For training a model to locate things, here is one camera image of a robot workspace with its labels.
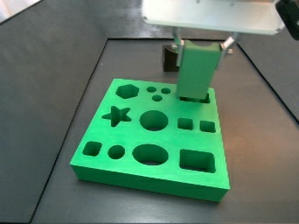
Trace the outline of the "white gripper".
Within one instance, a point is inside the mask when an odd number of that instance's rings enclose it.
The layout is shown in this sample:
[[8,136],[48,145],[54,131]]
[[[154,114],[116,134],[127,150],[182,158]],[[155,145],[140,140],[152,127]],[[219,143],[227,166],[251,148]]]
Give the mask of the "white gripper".
[[182,28],[232,32],[220,44],[222,53],[232,54],[240,33],[275,35],[286,27],[277,12],[278,0],[143,0],[142,16],[151,25],[172,28],[172,49],[182,64],[184,41]]

